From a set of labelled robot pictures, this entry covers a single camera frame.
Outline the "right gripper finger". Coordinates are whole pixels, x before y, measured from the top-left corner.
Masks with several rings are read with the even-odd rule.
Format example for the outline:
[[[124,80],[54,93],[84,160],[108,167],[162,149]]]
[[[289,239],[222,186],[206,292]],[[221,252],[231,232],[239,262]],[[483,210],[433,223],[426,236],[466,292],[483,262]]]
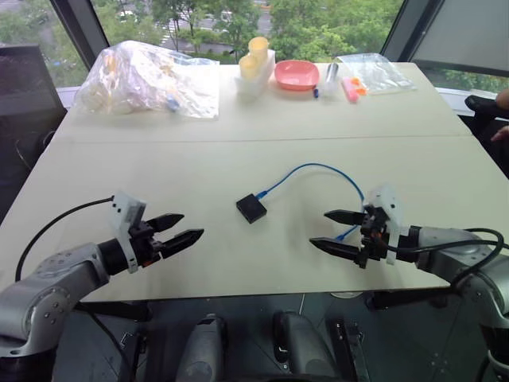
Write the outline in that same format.
[[[326,237],[311,238],[309,242],[329,255],[360,263],[360,250],[355,246],[343,244],[336,239]]]
[[[362,225],[367,214],[365,212],[337,209],[326,212],[324,216],[339,224]]]

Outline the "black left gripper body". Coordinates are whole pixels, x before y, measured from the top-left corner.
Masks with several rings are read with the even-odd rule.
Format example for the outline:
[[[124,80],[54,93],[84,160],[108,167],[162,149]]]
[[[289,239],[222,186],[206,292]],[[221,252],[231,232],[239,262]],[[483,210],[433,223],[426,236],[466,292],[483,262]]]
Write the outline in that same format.
[[[156,232],[150,224],[142,220],[130,227],[128,233],[138,266],[148,267],[161,259],[162,242],[154,238]]]

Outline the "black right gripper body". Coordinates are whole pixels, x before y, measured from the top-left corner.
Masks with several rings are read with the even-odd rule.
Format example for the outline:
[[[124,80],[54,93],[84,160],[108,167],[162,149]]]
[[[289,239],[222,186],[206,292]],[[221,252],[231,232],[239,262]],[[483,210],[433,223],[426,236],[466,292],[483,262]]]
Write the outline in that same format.
[[[365,269],[367,261],[380,261],[387,257],[389,240],[389,216],[381,207],[364,206],[364,218],[360,226],[361,246],[357,257],[357,265]]]

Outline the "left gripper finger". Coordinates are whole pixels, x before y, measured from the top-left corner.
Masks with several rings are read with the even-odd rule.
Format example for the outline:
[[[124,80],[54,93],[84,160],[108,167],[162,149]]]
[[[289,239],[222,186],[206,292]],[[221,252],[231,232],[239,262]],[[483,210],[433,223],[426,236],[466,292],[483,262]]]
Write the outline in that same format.
[[[152,234],[156,234],[172,228],[184,217],[179,213],[166,213],[148,220],[147,224],[150,226]]]
[[[163,259],[176,255],[177,253],[190,248],[204,234],[203,229],[189,229],[165,241],[160,249]]]

